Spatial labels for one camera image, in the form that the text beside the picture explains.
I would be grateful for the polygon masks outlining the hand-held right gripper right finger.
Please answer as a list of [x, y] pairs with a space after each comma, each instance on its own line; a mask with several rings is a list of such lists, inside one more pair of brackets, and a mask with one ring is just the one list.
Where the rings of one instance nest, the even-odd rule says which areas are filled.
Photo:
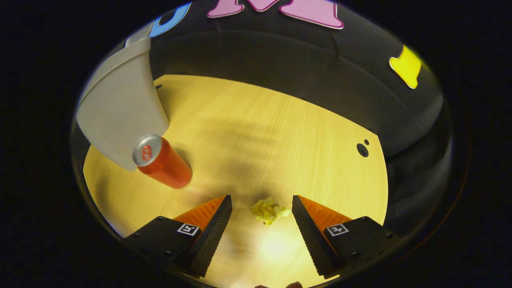
[[316, 271], [325, 279], [365, 268], [400, 241], [368, 216], [351, 219], [300, 195], [292, 199], [292, 213]]

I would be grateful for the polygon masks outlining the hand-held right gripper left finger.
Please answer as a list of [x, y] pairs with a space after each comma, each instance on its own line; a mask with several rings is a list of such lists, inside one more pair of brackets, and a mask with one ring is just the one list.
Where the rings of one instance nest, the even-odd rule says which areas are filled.
[[231, 214], [232, 198], [223, 195], [174, 218], [157, 216], [122, 244], [165, 270], [205, 277]]

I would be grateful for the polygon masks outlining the yellow paper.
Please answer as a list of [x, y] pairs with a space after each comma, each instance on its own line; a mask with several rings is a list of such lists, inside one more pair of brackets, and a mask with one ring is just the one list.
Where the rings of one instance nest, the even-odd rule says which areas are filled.
[[250, 209], [252, 215], [266, 226], [274, 224], [283, 217], [288, 217], [291, 210], [280, 206], [272, 197], [258, 200]]

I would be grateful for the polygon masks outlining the red pop can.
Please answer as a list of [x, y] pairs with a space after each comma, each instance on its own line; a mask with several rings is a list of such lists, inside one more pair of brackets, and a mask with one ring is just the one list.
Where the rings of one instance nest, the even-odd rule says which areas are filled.
[[192, 180], [192, 170], [184, 158], [157, 134], [136, 140], [132, 158], [137, 169], [171, 188], [183, 188]]

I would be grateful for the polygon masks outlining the white desktop garbage bin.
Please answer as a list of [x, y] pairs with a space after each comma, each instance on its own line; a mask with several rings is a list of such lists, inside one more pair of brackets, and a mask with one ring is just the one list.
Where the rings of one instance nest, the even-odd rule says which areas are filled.
[[146, 134], [163, 135], [170, 125], [150, 68], [150, 22], [120, 42], [95, 69], [78, 103], [76, 121], [88, 141], [127, 171]]

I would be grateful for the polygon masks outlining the wooden desktop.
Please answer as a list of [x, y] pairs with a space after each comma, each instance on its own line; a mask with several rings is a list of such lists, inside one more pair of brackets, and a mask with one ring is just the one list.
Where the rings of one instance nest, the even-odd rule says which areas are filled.
[[129, 172], [91, 146], [84, 178], [97, 208], [126, 237], [157, 216], [174, 218], [229, 194], [232, 215], [206, 276], [217, 288], [285, 288], [325, 283], [293, 215], [265, 225], [251, 213], [271, 197], [292, 207], [300, 195], [355, 219], [383, 224], [388, 175], [378, 137], [320, 106], [274, 90], [220, 78], [155, 80], [170, 117], [164, 138], [190, 164], [179, 190]]

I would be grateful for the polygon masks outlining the black backdrop cloth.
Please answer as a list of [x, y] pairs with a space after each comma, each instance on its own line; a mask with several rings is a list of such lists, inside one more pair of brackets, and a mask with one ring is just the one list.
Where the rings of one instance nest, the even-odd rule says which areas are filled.
[[[382, 144], [391, 179], [384, 224], [411, 233], [427, 220], [442, 192], [436, 177], [450, 169], [453, 126], [438, 78], [415, 51], [413, 83], [393, 64], [406, 52], [395, 35], [334, 0], [187, 1], [150, 22], [154, 80], [234, 80], [347, 117]], [[75, 117], [75, 168], [91, 145]]]

